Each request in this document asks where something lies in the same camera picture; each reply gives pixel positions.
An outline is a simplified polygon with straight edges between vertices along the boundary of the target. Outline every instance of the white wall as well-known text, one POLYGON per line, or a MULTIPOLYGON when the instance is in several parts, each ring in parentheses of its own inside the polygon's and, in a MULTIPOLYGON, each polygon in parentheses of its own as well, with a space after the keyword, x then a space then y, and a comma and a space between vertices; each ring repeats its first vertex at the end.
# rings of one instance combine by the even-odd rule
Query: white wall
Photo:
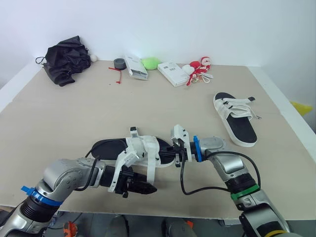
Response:
MULTIPOLYGON (((263 66, 290 100, 316 106, 315 0, 2 1, 0 81, 79 35, 101 59, 125 51, 187 63, 263 66)), ((307 117, 315 129, 315 110, 307 117)))

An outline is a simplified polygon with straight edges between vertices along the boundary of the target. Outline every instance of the green ball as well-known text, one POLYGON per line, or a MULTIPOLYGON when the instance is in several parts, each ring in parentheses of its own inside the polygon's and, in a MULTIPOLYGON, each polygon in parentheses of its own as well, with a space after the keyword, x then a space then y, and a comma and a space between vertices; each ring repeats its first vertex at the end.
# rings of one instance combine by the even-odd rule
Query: green ball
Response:
POLYGON ((150 57, 142 59, 142 63, 147 70, 155 70, 161 61, 155 57, 150 57))

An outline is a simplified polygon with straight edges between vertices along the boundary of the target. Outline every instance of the white box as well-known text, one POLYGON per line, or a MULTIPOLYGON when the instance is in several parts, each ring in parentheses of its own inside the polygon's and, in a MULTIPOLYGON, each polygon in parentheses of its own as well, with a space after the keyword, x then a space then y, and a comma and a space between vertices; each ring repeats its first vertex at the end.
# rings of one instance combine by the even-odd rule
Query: white box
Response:
POLYGON ((126 54, 125 64, 131 77, 140 80, 148 80, 148 73, 138 57, 132 54, 126 54))
POLYGON ((184 85, 190 76, 183 71, 177 64, 166 62, 158 64, 158 70, 171 82, 174 87, 184 85))

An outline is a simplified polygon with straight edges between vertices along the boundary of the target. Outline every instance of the beige table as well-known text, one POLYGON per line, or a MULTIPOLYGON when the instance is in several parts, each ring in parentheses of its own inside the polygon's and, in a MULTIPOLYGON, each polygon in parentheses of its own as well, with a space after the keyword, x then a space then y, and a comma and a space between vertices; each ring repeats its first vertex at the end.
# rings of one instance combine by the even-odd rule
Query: beige table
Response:
MULTIPOLYGON (((112 62, 93 63, 65 87, 54 85, 42 69, 1 112, 0 205, 15 206, 26 197, 20 188, 36 185, 51 162, 82 157, 100 139, 129 136, 129 128, 137 126, 141 135, 170 141, 171 128, 180 124, 191 139, 217 135, 234 151, 252 157, 262 188, 286 219, 315 218, 315 163, 248 68, 214 66, 210 84, 175 88, 158 71, 149 72, 150 81, 140 81, 125 70, 122 84, 117 84, 119 74, 109 66, 112 62), (258 136, 253 148, 230 142, 213 108, 213 96, 220 91, 256 98, 252 108, 262 119, 252 121, 258 136)), ((180 169, 173 165, 159 168, 158 191, 147 196, 130 193, 128 199, 104 187, 73 192, 61 209, 223 219, 240 214, 226 192, 183 195, 179 176, 180 169)), ((224 184, 210 162, 187 163, 188 191, 211 185, 224 184)))

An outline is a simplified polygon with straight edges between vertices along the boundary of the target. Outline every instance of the gray tape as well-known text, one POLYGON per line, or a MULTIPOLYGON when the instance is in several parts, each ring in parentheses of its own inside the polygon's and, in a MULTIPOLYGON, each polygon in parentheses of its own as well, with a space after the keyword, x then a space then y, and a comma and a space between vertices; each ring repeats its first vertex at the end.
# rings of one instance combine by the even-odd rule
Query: gray tape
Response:
POLYGON ((115 59, 114 67, 119 70, 124 70, 126 68, 125 60, 122 58, 115 59))

